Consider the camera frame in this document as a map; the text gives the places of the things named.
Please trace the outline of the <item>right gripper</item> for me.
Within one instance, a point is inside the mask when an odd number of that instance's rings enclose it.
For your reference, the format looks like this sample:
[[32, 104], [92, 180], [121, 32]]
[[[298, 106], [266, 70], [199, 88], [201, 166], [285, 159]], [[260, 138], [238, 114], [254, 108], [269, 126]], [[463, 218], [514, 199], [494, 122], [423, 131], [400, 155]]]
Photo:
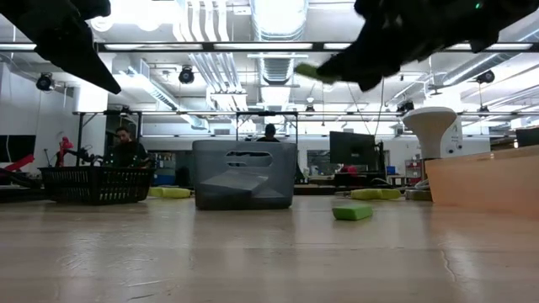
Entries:
[[468, 42], [484, 49], [484, 2], [469, 0], [357, 1], [365, 23], [355, 42], [317, 68], [321, 77], [361, 82], [375, 88], [410, 61], [420, 61], [453, 45]]

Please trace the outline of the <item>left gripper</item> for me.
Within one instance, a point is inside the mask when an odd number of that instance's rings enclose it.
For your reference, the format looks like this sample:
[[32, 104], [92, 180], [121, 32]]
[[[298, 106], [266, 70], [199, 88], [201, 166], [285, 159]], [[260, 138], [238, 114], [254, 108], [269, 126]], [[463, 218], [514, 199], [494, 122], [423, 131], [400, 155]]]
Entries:
[[109, 93], [121, 92], [93, 45], [87, 20], [110, 16], [110, 0], [1, 0], [1, 15], [53, 65]]

